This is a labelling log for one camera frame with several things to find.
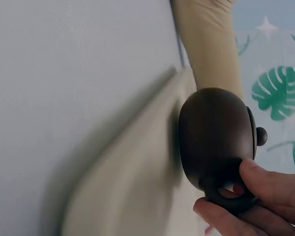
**patterned fabric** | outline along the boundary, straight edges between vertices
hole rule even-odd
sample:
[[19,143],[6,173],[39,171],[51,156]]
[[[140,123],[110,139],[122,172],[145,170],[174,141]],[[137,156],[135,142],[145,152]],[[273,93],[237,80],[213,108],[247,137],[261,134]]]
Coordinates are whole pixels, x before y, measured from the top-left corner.
[[256,161],[271,171],[295,173],[295,0],[239,0],[234,25],[245,102],[268,132]]

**fingernail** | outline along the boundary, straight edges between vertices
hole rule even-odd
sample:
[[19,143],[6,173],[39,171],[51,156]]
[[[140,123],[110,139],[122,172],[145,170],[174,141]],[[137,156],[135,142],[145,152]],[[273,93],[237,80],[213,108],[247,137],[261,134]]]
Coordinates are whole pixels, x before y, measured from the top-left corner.
[[251,170],[256,166],[257,166],[256,162],[254,162],[252,159],[247,159],[247,161],[246,161],[246,168],[247,169]]
[[264,169],[258,166],[256,162],[254,162],[252,159],[247,159],[246,161],[246,168],[251,171],[263,171]]

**light blue fabric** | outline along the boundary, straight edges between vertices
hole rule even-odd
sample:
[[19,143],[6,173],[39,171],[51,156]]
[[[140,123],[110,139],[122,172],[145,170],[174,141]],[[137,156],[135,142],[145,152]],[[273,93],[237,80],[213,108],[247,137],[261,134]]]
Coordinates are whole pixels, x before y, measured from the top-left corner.
[[[256,28],[264,23],[265,16],[271,25],[278,27],[270,38],[265,31]],[[268,132],[268,142],[258,148],[256,161],[271,171],[295,173],[295,112],[276,120],[278,116],[271,117],[272,107],[265,111],[259,107],[252,89],[253,86],[255,90],[261,88],[258,81],[270,78],[268,72],[273,68],[276,73],[280,66],[284,66],[283,71],[292,67],[295,72],[295,0],[238,0],[234,5],[234,26],[245,102],[257,126]],[[210,234],[217,235],[220,235],[217,231]]]
[[281,29],[295,30],[295,0],[237,0],[234,5],[235,30],[251,30],[268,16]]

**star pattern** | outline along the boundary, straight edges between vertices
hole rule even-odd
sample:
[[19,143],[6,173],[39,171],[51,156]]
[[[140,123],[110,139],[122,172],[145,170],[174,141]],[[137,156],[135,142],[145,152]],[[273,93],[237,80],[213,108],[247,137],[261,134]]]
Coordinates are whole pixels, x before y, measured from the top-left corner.
[[257,26],[256,29],[261,30],[265,34],[267,40],[270,41],[272,35],[278,32],[279,27],[270,24],[267,16],[265,16],[262,25]]
[[259,64],[258,67],[255,70],[255,73],[257,74],[257,76],[260,76],[263,73],[266,73],[266,70],[262,67],[261,64]]

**teapot handle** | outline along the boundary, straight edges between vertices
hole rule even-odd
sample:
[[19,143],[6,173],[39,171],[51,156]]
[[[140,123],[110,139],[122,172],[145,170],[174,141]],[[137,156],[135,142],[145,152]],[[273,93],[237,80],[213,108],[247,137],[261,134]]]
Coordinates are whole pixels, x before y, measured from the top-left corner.
[[244,187],[245,192],[237,198],[224,197],[219,192],[217,181],[214,178],[206,178],[201,182],[201,185],[209,202],[223,207],[234,215],[249,210],[258,200],[257,197],[255,197],[244,184],[242,186]]

